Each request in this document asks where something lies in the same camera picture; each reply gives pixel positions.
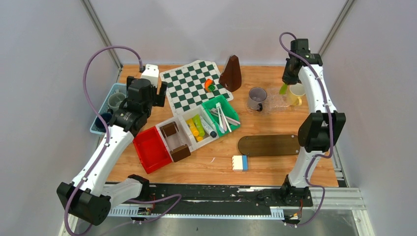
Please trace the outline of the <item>red plastic bin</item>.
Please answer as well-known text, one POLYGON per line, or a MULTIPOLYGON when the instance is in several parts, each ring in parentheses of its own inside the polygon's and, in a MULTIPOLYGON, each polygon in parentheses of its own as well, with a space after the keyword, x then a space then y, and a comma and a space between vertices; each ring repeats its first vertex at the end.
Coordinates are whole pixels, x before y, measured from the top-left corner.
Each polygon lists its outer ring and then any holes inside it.
POLYGON ((147 174, 151 174, 173 162, 155 126, 140 132, 134 138, 133 146, 147 174))

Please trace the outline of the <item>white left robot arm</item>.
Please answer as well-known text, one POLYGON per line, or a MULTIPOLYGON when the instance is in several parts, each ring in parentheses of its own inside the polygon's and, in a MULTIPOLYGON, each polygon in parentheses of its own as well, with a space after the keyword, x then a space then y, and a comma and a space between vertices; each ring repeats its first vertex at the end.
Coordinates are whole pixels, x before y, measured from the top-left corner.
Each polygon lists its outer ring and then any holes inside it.
POLYGON ((100 146, 70 183, 62 182, 57 188, 65 218, 73 215, 98 226, 119 204, 150 199, 149 181, 138 175, 129 175, 111 187, 105 183, 121 154, 147 123, 152 108, 164 106, 167 86, 167 82, 157 87, 149 79, 128 77, 126 98, 104 123, 106 134, 100 146))

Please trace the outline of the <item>green plastic bin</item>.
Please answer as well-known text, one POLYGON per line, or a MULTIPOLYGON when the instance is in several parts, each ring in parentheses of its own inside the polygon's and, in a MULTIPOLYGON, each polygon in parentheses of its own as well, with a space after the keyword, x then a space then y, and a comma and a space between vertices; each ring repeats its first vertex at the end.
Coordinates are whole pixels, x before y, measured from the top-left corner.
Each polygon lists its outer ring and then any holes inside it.
POLYGON ((241 125, 237 112, 223 95, 202 103, 202 107, 213 122, 219 137, 235 131, 241 125))

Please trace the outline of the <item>white blue toy brick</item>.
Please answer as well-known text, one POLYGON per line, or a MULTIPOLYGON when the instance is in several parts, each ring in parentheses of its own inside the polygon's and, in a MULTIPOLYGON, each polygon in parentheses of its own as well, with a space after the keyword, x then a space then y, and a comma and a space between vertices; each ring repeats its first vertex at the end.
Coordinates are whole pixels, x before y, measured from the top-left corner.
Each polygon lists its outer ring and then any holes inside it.
POLYGON ((234 155, 232 157, 232 170, 244 172, 248 170, 248 161, 246 155, 234 155))

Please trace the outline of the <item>white toothbrush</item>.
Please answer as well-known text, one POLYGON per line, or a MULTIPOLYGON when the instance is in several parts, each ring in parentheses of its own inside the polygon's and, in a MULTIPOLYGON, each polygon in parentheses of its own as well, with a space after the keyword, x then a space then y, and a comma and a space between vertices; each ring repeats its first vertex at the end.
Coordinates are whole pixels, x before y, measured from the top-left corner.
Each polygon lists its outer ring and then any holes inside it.
POLYGON ((221 129, 223 130, 223 133, 225 132, 231 132, 231 127, 226 119, 226 116, 224 115, 223 109, 221 107, 220 102, 216 103, 216 110, 219 118, 219 124, 221 129))

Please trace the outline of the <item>yellow toothpaste tube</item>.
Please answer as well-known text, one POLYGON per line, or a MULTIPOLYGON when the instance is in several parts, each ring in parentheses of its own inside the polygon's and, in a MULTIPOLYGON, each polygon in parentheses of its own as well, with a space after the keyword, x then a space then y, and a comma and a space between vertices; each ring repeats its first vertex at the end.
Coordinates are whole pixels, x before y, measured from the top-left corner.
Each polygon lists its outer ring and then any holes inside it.
POLYGON ((194 137, 198 137, 200 135, 199 130, 197 129, 195 123, 193 122, 193 120, 190 118, 186 121, 187 125, 189 126, 189 129, 191 131, 191 133, 193 134, 194 137))

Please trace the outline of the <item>white toothpaste tube black cap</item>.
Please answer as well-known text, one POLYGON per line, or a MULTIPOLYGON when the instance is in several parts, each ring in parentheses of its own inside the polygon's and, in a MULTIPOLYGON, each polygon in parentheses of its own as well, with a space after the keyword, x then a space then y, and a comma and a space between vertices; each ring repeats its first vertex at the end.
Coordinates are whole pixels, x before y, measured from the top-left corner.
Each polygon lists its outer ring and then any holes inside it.
POLYGON ((217 133, 214 131, 214 129, 205 121, 205 119, 200 116, 200 121, 201 124, 203 126, 204 131, 210 135, 212 138, 216 138, 217 137, 217 133))

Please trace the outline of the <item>light blue perforated basket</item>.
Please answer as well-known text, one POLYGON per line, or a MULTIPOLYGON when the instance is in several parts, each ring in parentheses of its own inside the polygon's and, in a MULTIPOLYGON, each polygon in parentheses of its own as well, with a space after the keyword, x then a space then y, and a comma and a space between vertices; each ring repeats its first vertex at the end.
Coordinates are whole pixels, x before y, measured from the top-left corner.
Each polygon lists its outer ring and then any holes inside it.
MULTIPOLYGON (((98 113, 101 115, 101 114, 103 114, 103 113, 109 113, 109 106, 108 106, 108 99, 109 99, 109 96, 110 95, 112 95, 112 94, 114 94, 115 92, 122 92, 122 93, 124 93, 126 96, 127 96, 127 92, 126 92, 126 84, 122 84, 122 83, 115 83, 115 84, 113 84, 113 86, 111 87, 111 89, 109 90, 109 92, 108 92, 108 94, 107 94, 107 96, 106 96, 106 98, 105 98, 105 100, 103 101, 103 103, 102 103, 102 105, 101 105, 101 107, 100 107, 100 109, 98 110, 98 113)), ((97 127, 96 126, 96 121, 98 121, 99 123, 100 123, 100 120, 99 120, 99 118, 98 117, 96 117, 94 120, 93 120, 93 122, 92 122, 92 124, 91 124, 91 126, 90 126, 90 132, 91 133, 93 133, 93 134, 97 134, 97 135, 103 135, 104 133, 105 133, 105 129, 104 129, 104 127, 102 127, 102 126, 100 126, 100 127, 97 127)))

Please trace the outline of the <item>brown wooden metronome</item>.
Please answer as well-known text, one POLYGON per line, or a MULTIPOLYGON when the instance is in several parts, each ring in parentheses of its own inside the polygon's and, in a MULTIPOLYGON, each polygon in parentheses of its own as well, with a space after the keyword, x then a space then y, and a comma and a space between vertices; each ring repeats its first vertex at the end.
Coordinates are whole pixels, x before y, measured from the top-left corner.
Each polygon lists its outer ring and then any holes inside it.
POLYGON ((229 56, 219 77, 219 84, 226 90, 234 92, 241 87, 242 75, 239 58, 236 55, 229 56))

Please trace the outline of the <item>brown wooden block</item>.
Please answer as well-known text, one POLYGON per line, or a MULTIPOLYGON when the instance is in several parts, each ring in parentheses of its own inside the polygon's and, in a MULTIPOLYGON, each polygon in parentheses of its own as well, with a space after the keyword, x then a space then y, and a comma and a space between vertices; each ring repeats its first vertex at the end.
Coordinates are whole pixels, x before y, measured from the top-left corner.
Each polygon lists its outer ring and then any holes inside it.
POLYGON ((160 131, 164 138, 175 135, 178 133, 178 126, 175 121, 165 124, 160 127, 160 131))
POLYGON ((172 157, 172 160, 174 162, 179 162, 191 155, 191 151, 189 149, 189 146, 187 144, 184 144, 182 146, 179 146, 173 150, 170 151, 170 155, 172 157))

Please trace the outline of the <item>grey mug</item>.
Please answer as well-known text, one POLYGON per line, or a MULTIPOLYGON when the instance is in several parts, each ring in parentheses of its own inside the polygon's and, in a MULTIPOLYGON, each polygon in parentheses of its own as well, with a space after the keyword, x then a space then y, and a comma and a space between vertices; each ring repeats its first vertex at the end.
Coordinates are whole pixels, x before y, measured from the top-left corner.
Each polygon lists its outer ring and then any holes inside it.
POLYGON ((122 92, 115 92, 114 94, 110 95, 108 99, 109 108, 113 111, 116 111, 125 98, 126 95, 122 92))

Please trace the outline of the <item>dark wooden oval tray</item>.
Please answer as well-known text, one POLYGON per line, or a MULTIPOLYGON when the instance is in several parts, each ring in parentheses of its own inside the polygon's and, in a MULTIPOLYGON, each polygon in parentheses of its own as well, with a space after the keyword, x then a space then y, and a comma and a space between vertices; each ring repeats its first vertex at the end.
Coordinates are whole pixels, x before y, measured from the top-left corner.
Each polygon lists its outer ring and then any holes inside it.
POLYGON ((253 135, 242 137, 238 141, 238 150, 251 157, 285 156, 297 155, 300 145, 297 135, 253 135))

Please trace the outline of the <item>orange toy block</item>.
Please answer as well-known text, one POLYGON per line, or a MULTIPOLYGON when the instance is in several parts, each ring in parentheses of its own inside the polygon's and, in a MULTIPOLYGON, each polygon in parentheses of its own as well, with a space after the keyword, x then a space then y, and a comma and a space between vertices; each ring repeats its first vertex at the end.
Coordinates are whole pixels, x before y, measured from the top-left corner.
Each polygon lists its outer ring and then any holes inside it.
POLYGON ((207 92, 209 92, 209 90, 208 90, 208 86, 209 86, 209 85, 213 85, 213 80, 212 80, 212 79, 207 79, 207 80, 205 81, 205 83, 204 83, 205 90, 206 90, 207 92))

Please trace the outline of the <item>cream mug yellow handle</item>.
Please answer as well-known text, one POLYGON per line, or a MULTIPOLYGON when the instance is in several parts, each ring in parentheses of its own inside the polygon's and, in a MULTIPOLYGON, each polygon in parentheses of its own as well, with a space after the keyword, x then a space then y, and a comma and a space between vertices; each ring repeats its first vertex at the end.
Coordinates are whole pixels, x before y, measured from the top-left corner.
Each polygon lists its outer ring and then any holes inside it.
POLYGON ((302 84, 289 85, 287 89, 287 104, 289 106, 301 106, 304 95, 305 90, 302 84))

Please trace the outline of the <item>purple mug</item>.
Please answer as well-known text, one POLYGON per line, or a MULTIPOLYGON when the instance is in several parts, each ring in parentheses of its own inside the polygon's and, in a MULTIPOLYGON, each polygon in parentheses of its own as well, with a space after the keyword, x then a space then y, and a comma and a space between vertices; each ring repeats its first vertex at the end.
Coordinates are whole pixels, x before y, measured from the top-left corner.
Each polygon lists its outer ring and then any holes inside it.
POLYGON ((261 102, 265 99, 267 99, 268 94, 266 92, 265 89, 261 88, 261 87, 254 87, 251 88, 249 93, 248 93, 248 98, 251 98, 255 101, 261 102))

